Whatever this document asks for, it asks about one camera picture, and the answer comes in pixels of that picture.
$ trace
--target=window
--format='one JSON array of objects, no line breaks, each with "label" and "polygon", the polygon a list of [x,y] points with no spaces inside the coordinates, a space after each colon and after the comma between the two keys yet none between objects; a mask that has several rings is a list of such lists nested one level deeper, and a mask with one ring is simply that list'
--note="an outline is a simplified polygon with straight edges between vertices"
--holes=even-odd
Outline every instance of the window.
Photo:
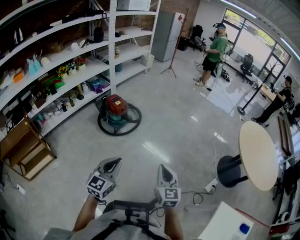
[{"label": "window", "polygon": [[274,66],[274,64],[276,66],[274,67],[272,74],[275,77],[277,77],[280,74],[281,70],[283,69],[283,65],[274,56],[270,57],[267,65],[266,65],[266,68],[268,70],[271,70],[271,68]]},{"label": "window", "polygon": [[282,46],[276,44],[273,53],[286,65],[290,59],[290,55],[283,49]]},{"label": "window", "polygon": [[242,27],[242,24],[245,21],[245,19],[242,16],[240,16],[237,13],[230,11],[228,9],[225,12],[224,20],[232,23],[233,25],[235,25],[239,28]]},{"label": "window", "polygon": [[227,23],[223,23],[226,27],[226,32],[227,32],[227,35],[228,35],[228,40],[231,41],[232,43],[234,43],[238,33],[239,33],[239,30],[228,25]]},{"label": "window", "polygon": [[222,23],[226,26],[228,41],[231,45],[230,61],[232,67],[240,70],[244,56],[251,54],[253,64],[251,70],[254,75],[264,80],[274,67],[267,84],[275,83],[287,65],[290,55],[269,34],[251,23],[246,18],[227,9]]},{"label": "window", "polygon": [[233,52],[241,57],[251,54],[254,65],[253,73],[258,75],[269,58],[274,45],[275,41],[268,34],[246,20]]},{"label": "window", "polygon": [[[260,80],[264,81],[268,76],[269,72],[270,71],[264,68],[258,77],[260,78]],[[270,77],[268,78],[265,84],[271,87],[270,83],[274,83],[274,82],[276,82],[276,78],[273,75],[270,75]]]}]

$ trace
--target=person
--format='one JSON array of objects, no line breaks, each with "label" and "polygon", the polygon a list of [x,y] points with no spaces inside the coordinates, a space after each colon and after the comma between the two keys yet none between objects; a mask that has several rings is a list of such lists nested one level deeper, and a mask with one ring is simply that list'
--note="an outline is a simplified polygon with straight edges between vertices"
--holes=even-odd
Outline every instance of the person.
[{"label": "person", "polygon": [[292,96],[291,90],[292,79],[290,76],[285,78],[285,88],[276,93],[274,101],[263,111],[262,115],[259,118],[251,118],[252,121],[259,124],[264,123],[268,118],[279,108],[281,108],[285,101],[289,101]]},{"label": "person", "polygon": [[[51,228],[44,240],[183,240],[182,228],[174,208],[165,208],[164,230],[159,222],[150,216],[149,230],[155,238],[150,237],[142,228],[135,225],[122,225],[108,234],[111,223],[126,220],[125,211],[114,209],[111,203],[107,205],[103,214],[95,219],[98,201],[89,195],[77,217],[73,231]],[[137,218],[146,219],[145,214],[142,212],[139,214],[139,217],[131,217],[131,220],[137,223]]]},{"label": "person", "polygon": [[210,78],[211,72],[213,72],[217,66],[220,54],[224,52],[228,44],[226,27],[223,23],[217,24],[217,31],[219,35],[215,37],[214,41],[210,45],[210,49],[204,50],[207,53],[207,56],[202,64],[203,73],[201,78],[193,78],[193,80],[196,81],[197,86],[205,86],[206,82]]}]

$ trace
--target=refrigerator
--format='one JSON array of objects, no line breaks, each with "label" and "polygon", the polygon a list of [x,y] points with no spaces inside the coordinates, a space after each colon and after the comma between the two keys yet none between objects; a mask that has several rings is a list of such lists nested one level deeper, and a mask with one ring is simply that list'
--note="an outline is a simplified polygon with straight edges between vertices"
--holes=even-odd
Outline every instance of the refrigerator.
[{"label": "refrigerator", "polygon": [[151,50],[155,59],[165,62],[172,58],[184,17],[182,13],[159,11]]}]

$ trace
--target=hose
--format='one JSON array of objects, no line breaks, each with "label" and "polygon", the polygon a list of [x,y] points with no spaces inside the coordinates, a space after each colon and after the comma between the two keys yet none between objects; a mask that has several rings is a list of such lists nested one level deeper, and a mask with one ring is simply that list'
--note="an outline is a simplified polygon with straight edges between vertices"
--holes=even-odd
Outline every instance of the hose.
[{"label": "hose", "polygon": [[134,111],[136,111],[137,114],[138,114],[138,116],[139,116],[138,119],[132,120],[132,119],[129,118],[129,116],[128,116],[127,114],[122,115],[122,118],[125,119],[126,121],[131,122],[131,123],[136,123],[136,125],[135,125],[132,129],[130,129],[129,131],[127,131],[127,132],[125,132],[125,133],[112,133],[112,132],[109,132],[109,131],[107,131],[107,130],[103,127],[103,125],[102,125],[102,123],[101,123],[101,118],[102,118],[102,116],[101,116],[101,114],[99,114],[99,116],[98,116],[98,125],[99,125],[100,129],[101,129],[103,132],[105,132],[106,134],[111,135],[111,136],[124,136],[124,135],[130,134],[130,133],[132,133],[134,130],[136,130],[136,129],[138,128],[138,126],[141,124],[141,121],[142,121],[142,113],[141,113],[141,111],[140,111],[137,107],[133,106],[133,105],[130,104],[130,103],[128,103],[128,107],[129,107],[130,109],[133,109]]}]

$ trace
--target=cap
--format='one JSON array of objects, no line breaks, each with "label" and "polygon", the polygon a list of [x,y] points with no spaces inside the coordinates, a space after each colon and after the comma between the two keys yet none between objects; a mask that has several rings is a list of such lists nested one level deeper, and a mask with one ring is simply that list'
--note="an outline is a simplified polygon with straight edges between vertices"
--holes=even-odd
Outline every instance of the cap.
[{"label": "cap", "polygon": [[226,29],[226,26],[223,23],[218,23],[217,28],[225,28]]}]

